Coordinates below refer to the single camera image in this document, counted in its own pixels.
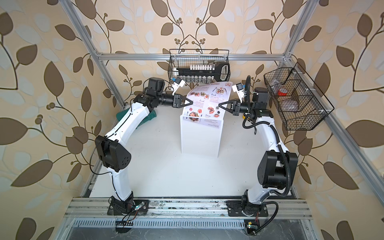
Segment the printed paper restaurant menu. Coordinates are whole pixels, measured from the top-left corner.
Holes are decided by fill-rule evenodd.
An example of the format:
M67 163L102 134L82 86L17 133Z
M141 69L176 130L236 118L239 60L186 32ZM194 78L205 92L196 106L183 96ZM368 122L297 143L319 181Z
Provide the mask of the printed paper restaurant menu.
M193 101L193 104L184 107L183 121L220 128L225 111L219 104L229 100L232 86L232 82L218 82L192 89L187 98Z

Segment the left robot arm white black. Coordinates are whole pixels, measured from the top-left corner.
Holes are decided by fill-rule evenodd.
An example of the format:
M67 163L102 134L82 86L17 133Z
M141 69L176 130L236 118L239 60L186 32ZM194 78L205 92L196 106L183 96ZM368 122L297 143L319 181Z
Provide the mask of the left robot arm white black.
M173 82L172 93L166 94L164 93L165 80L148 79L148 86L134 98L129 111L117 125L105 136L97 136L95 139L98 157L107 168L107 174L111 175L114 188L111 207L114 210L120 208L122 212L128 213L135 208L127 169L132 155L126 148L127 141L134 130L158 105L179 109L193 104L193 101L176 94L177 89L184 85L185 81L177 77Z

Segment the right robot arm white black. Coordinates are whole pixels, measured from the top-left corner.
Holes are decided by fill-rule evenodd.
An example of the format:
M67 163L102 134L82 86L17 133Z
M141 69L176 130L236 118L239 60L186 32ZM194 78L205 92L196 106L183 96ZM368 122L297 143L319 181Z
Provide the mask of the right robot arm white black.
M274 116L267 109L268 91L260 88L251 93L250 88L242 84L233 86L233 91L238 99L223 102L219 107L234 116L242 114L242 127L260 134L266 149L257 169L258 184L242 196L242 211L249 214L271 195L286 197L289 194L298 156L288 150L276 129Z

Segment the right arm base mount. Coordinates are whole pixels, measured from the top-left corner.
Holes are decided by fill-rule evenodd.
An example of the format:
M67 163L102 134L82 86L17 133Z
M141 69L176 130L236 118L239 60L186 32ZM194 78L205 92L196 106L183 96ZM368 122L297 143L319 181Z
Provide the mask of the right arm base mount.
M268 217L266 205L257 205L249 202L248 191L241 196L240 200L226 201L228 215L230 217Z

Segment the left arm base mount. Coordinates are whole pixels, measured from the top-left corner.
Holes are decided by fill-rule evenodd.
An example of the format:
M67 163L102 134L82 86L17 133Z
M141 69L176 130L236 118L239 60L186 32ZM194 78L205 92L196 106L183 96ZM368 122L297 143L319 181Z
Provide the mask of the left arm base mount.
M107 215L122 216L135 213L146 213L149 209L149 200L134 200L128 198L126 201L121 201L115 197L110 197Z

